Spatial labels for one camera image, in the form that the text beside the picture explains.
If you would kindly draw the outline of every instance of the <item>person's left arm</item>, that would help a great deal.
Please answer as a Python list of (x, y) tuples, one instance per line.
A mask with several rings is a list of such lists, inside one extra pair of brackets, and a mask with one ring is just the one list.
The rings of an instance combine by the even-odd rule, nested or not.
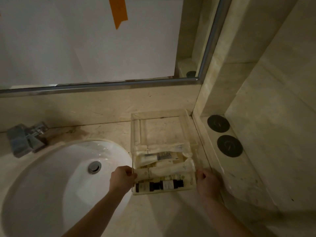
[(136, 177), (131, 167), (117, 167), (111, 174), (109, 192), (62, 237), (100, 237)]

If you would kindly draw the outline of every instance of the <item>hand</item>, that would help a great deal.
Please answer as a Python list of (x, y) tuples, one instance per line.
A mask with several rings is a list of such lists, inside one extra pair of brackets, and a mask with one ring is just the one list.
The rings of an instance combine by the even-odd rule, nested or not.
[(129, 166), (119, 166), (111, 173), (109, 192), (118, 192), (124, 196), (133, 186), (137, 177)]
[(202, 198), (218, 200), (220, 182), (217, 177), (208, 169), (197, 171), (197, 191)]

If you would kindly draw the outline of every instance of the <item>white paper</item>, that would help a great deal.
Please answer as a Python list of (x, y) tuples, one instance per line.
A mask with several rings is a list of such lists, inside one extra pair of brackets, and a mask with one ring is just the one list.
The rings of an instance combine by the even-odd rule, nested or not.
[(0, 85), (120, 81), (174, 74), (183, 0), (0, 0)]

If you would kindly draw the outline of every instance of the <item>person's left hand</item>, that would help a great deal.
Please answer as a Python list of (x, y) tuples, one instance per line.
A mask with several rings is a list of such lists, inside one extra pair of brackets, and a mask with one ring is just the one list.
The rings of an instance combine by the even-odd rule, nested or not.
[(132, 168), (129, 166), (119, 166), (111, 173), (109, 192), (114, 191), (125, 195), (133, 186), (137, 177), (132, 174)]

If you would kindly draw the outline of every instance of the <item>sink drain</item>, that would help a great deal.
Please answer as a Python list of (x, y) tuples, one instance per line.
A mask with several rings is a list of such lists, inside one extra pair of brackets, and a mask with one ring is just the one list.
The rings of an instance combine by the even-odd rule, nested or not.
[(99, 161), (94, 161), (89, 164), (88, 172), (89, 174), (97, 174), (101, 169), (101, 163)]

